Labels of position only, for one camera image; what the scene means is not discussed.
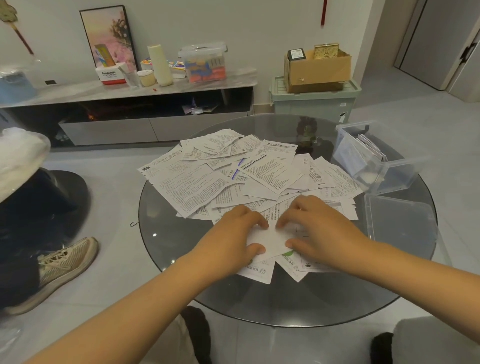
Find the blue container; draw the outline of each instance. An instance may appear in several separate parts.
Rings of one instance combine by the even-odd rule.
[[[0,74],[0,104],[16,104],[37,96],[22,71]]]

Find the tile floor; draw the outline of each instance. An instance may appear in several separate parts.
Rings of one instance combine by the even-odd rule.
[[[480,103],[465,104],[395,69],[366,77],[362,87],[350,122],[383,120],[435,156],[422,177],[435,200],[446,248],[455,267],[480,273]],[[15,319],[23,333],[2,362],[21,363],[158,273],[138,225],[130,227],[130,223],[138,220],[144,184],[135,168],[166,150],[50,155],[45,167],[76,172],[87,182],[92,208],[79,238],[96,236],[101,250],[84,274]],[[205,311],[215,364],[368,363],[368,345],[374,335],[392,330],[402,318],[426,315],[400,299],[371,316],[340,326],[272,329]]]

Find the framed picture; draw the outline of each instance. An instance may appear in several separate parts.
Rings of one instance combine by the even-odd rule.
[[[125,62],[130,71],[138,70],[127,12],[123,5],[80,10],[90,51],[96,67],[105,65],[95,46],[106,46],[115,63]]]

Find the glass tabletop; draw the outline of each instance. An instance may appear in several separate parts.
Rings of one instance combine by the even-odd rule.
[[[192,137],[231,128],[260,139],[298,144],[298,154],[331,160],[336,140],[335,123],[305,116],[260,114],[225,121]],[[424,202],[434,208],[432,196],[419,177],[412,186],[384,196]],[[363,194],[355,198],[366,233]],[[140,232],[147,251],[160,270],[188,253],[212,227],[211,221],[175,217],[176,210],[146,182],[140,197]],[[417,254],[431,259],[435,245]],[[279,265],[271,284],[234,275],[203,291],[196,301],[223,315],[278,327],[329,326],[356,320],[382,309],[398,295],[345,273],[309,273],[299,283]]]

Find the white plastic bag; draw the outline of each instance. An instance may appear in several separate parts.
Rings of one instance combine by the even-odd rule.
[[[50,150],[49,139],[20,128],[0,134],[0,202],[13,194],[42,165]]]

